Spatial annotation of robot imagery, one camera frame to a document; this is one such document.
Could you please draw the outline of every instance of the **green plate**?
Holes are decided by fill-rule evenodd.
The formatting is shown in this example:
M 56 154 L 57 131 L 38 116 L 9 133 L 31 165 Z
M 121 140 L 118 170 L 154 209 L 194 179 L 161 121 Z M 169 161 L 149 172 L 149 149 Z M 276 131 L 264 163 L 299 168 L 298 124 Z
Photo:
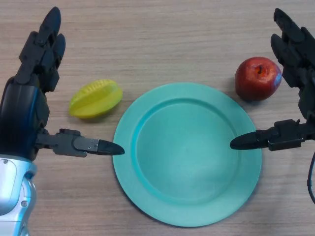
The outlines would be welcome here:
M 224 93 L 174 83 L 139 97 L 114 137 L 126 151 L 113 158 L 127 196 L 167 224 L 197 227 L 238 210 L 253 192 L 261 150 L 232 150 L 230 141 L 252 132 L 246 112 Z

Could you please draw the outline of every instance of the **wire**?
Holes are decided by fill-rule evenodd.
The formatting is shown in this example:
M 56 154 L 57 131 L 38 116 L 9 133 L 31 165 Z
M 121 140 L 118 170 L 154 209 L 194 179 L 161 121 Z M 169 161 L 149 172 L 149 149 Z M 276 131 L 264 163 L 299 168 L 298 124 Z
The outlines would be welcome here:
M 315 197 L 314 197 L 314 194 L 313 194 L 313 191 L 312 191 L 312 173 L 313 173 L 314 162 L 315 162 L 315 152 L 314 152 L 311 164 L 310 164 L 309 176 L 308 176 L 308 179 L 307 179 L 307 189 L 309 191 L 311 200 L 315 204 Z

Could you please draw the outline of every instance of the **wooden table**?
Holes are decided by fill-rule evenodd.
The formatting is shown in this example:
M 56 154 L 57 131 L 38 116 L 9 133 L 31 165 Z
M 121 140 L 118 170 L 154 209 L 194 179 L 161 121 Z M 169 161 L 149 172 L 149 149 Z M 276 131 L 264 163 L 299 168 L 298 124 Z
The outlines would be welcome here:
M 255 125 L 268 128 L 301 118 L 298 90 L 283 82 L 268 100 L 242 102 L 234 91 L 238 65 L 253 56 L 275 60 L 270 47 L 275 7 L 315 33 L 314 0 L 56 0 L 67 47 L 56 91 L 47 95 L 49 132 L 81 130 L 112 140 L 127 107 L 144 92 L 166 83 L 193 81 L 231 96 Z M 30 31 L 53 5 L 50 1 L 0 1 L 0 86 L 15 75 Z M 84 84 L 108 78 L 124 98 L 114 112 L 94 122 L 67 114 L 71 96 Z M 85 159 L 42 150 L 35 163 L 38 200 L 32 236 L 308 236 L 314 235 L 315 206 L 306 180 L 314 143 L 278 152 L 263 151 L 259 184 L 250 200 L 214 225 L 182 229 L 138 211 L 123 194 L 110 157 Z

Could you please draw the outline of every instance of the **red apple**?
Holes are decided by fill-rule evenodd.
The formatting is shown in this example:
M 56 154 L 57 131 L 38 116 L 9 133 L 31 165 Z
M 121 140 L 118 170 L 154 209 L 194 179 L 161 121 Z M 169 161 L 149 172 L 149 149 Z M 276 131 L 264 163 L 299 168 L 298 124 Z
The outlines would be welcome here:
M 249 58 L 235 73 L 236 93 L 246 101 L 261 101 L 270 97 L 280 83 L 281 71 L 268 58 Z

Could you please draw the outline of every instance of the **apple stem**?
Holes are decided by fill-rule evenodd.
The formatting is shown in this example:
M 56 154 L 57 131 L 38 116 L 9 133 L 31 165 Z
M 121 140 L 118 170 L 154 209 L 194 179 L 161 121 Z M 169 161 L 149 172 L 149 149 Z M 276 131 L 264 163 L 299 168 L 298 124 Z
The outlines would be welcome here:
M 261 65 L 259 65 L 259 71 L 258 71 L 258 74 L 261 74 L 261 72 L 262 72 L 262 66 L 261 66 Z

